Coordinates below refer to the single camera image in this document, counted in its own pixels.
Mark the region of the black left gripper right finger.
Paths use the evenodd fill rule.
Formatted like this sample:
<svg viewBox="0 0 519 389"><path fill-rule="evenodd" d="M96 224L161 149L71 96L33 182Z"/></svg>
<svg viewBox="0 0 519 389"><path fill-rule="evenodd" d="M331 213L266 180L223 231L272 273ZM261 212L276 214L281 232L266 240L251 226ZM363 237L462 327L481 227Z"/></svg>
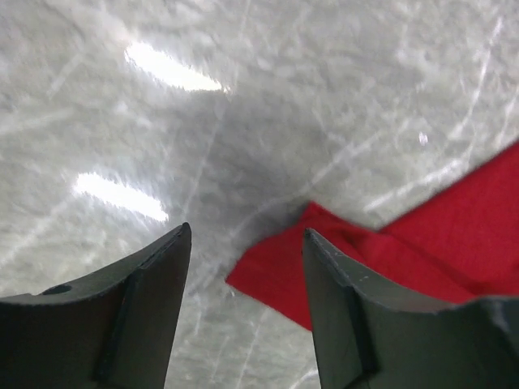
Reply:
<svg viewBox="0 0 519 389"><path fill-rule="evenodd" d="M515 388L518 301L463 304L399 285L315 230L302 260L324 388Z"/></svg>

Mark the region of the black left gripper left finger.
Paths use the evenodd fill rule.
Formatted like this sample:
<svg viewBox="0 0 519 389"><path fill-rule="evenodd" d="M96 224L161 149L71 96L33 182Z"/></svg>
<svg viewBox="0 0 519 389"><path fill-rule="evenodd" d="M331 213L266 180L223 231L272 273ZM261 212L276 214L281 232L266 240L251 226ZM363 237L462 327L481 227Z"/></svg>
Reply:
<svg viewBox="0 0 519 389"><path fill-rule="evenodd" d="M43 293L1 300L4 388L162 388L191 257L182 224Z"/></svg>

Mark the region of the red t shirt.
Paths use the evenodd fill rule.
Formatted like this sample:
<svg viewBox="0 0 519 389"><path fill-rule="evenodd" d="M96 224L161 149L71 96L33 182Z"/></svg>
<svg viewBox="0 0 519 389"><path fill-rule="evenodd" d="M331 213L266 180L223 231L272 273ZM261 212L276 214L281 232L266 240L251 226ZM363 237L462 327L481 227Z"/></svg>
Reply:
<svg viewBox="0 0 519 389"><path fill-rule="evenodd" d="M382 276L461 303L518 293L518 147L378 231L309 203L298 221L248 249L227 276L238 291L311 327L302 263L306 229Z"/></svg>

